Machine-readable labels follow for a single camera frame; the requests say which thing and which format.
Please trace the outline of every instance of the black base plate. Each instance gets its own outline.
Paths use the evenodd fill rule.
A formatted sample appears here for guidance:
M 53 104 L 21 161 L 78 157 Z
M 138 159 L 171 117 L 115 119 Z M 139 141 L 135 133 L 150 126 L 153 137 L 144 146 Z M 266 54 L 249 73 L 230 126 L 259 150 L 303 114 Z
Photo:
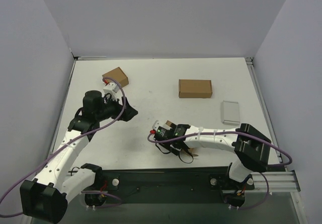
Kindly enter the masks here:
M 108 193 L 123 203 L 221 203 L 222 190 L 241 190 L 240 183 L 227 179 L 228 167 L 150 169 L 150 170 L 103 170 L 108 181 Z M 117 178 L 119 185 L 113 186 Z M 217 185 L 211 185 L 215 178 Z M 254 189 L 246 185 L 247 190 Z

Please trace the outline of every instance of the cardboard box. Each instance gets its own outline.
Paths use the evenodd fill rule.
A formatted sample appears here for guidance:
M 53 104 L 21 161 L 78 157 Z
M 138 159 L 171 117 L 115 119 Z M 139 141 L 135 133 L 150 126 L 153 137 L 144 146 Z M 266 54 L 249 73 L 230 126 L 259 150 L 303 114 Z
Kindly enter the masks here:
M 193 157 L 198 157 L 198 155 L 196 154 L 196 149 L 195 148 L 189 148 L 188 149 L 188 151 L 189 151 L 189 153 L 191 153 L 191 155 L 193 156 Z M 184 153 L 185 155 L 187 155 L 187 156 L 190 156 L 189 154 L 187 154 L 184 150 L 181 150 L 180 151 L 180 154 L 181 153 Z
M 166 121 L 166 125 L 167 125 L 167 126 L 171 127 L 171 125 L 172 125 L 172 124 L 173 124 L 173 123 L 172 123 L 172 122 L 170 122 L 169 120 L 167 120 L 167 121 Z
M 104 77 L 110 77 L 113 78 L 115 80 L 117 80 L 122 87 L 125 87 L 126 85 L 129 84 L 129 79 L 126 76 L 126 74 L 123 72 L 123 70 L 120 67 L 117 67 L 116 69 L 113 69 L 107 73 L 105 73 L 104 75 L 102 75 L 103 77 L 103 81 L 108 84 L 109 81 L 105 80 Z
M 179 98 L 211 98 L 211 80 L 179 80 Z

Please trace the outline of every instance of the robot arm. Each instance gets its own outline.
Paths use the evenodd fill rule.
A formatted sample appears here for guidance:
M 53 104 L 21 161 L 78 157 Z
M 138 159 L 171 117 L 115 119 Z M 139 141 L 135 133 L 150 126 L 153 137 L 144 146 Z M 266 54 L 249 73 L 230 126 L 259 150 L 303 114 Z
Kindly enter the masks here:
M 270 140 L 249 124 L 243 123 L 240 128 L 233 129 L 206 129 L 187 124 L 175 125 L 169 121 L 161 125 L 156 121 L 152 128 L 155 131 L 156 140 L 152 142 L 159 143 L 175 155 L 179 155 L 180 151 L 188 152 L 190 148 L 196 147 L 215 148 L 235 153 L 238 159 L 229 167 L 229 178 L 234 181 L 243 182 L 251 172 L 262 173 L 267 170 L 270 147 L 247 138 L 242 133 L 267 142 Z M 224 134 L 225 132 L 240 132 L 240 135 Z
M 116 97 L 118 90 L 117 84 L 109 83 L 104 87 L 103 97 L 99 91 L 85 93 L 83 107 L 76 112 L 58 147 L 64 149 L 52 158 L 32 181 L 25 180 L 20 187 L 25 215 L 58 223 L 64 216 L 68 203 L 74 197 L 89 186 L 101 184 L 102 168 L 90 164 L 83 165 L 66 181 L 65 177 L 77 156 L 100 128 L 100 121 L 108 118 L 116 119 L 122 113 L 123 105 L 119 104 L 119 99 Z M 129 105 L 125 97 L 122 97 L 122 102 L 125 104 L 125 110 L 118 120 L 129 121 L 138 112 Z

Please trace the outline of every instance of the cable clip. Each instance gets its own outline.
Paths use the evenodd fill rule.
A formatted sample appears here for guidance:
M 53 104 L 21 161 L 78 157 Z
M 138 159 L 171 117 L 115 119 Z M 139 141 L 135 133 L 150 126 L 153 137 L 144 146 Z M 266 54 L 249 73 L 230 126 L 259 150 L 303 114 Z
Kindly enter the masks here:
M 201 132 L 203 131 L 203 127 L 199 127 L 199 132 L 198 132 L 198 142 L 200 142 L 200 134 L 201 134 Z
M 70 141 L 66 141 L 66 140 L 64 140 L 65 142 L 64 142 L 64 144 L 63 145 L 67 145 L 67 147 L 70 147 L 70 148 L 72 148 L 72 149 L 74 149 L 74 145 L 73 145 L 73 142 L 71 142 L 70 144 L 68 144 Z
M 215 142 L 216 141 L 216 133 L 217 133 L 217 129 L 214 129 L 214 131 L 213 131 L 213 142 Z

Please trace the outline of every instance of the gray box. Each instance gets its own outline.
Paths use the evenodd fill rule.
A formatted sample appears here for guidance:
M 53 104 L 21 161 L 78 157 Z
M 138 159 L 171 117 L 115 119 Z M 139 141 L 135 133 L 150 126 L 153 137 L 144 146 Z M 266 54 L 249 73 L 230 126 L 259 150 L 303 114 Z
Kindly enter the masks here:
M 223 101 L 221 103 L 221 122 L 230 125 L 240 124 L 238 102 Z

